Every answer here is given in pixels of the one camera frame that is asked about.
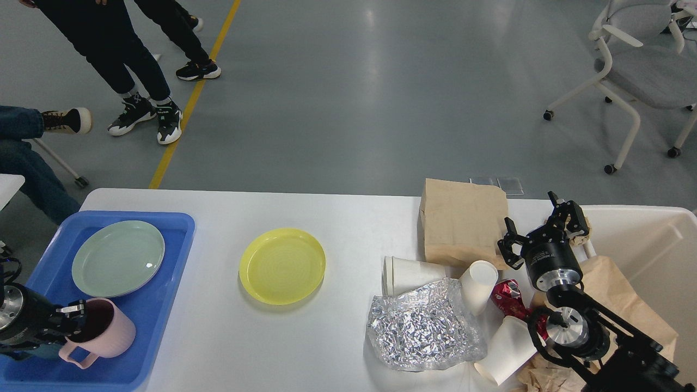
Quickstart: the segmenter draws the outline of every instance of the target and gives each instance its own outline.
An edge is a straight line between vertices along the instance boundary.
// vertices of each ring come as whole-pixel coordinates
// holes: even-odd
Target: white bin
[[[697,218],[681,208],[582,206],[598,255],[609,256],[637,294],[679,334],[676,380],[697,382]]]

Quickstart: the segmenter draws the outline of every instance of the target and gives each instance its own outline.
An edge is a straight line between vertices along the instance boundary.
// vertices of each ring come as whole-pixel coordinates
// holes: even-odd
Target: yellow plate
[[[287,305],[310,295],[324,277],[319,242],[299,229],[275,229],[257,237],[240,261],[240,280],[254,298]]]

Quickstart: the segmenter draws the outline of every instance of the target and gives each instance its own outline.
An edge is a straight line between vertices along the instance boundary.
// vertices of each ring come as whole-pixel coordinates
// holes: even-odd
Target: blue tray
[[[89,298],[72,281],[72,260],[92,234],[122,220],[148,222],[164,237],[164,259],[155,276],[141,289],[112,299],[136,326],[131,348],[115,358],[100,358],[86,370],[61,359],[32,357],[17,362],[0,356],[0,391],[125,392],[135,390],[146,380],[191,248],[194,220],[189,215],[127,211],[76,213],[59,227],[26,286],[63,306]],[[78,351],[74,354],[81,358]]]

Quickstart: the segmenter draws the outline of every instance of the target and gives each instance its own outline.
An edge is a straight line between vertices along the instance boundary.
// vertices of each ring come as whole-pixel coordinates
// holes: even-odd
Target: jeans
[[[41,137],[43,118],[36,109],[0,106],[0,173],[24,176],[22,193],[55,224],[60,225],[80,209],[53,170],[22,139]]]
[[[94,0],[34,2],[116,93],[135,87],[128,66],[153,100],[169,97],[162,70],[133,31],[123,0],[109,0],[106,6]]]
[[[174,0],[135,0],[143,14],[160,25],[170,41],[179,46],[189,60],[206,63],[210,59],[186,18],[189,12]]]

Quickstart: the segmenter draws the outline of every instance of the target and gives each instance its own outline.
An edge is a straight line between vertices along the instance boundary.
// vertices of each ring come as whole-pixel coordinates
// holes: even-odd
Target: black pants
[[[162,32],[186,57],[197,63],[208,62],[208,53],[201,47],[201,41],[186,22],[189,12],[174,0],[135,0],[145,16],[160,25]]]
[[[123,0],[106,6],[94,0],[35,0],[41,12],[117,93],[131,91],[140,79],[153,100],[169,97],[169,86],[153,55],[133,31]]]

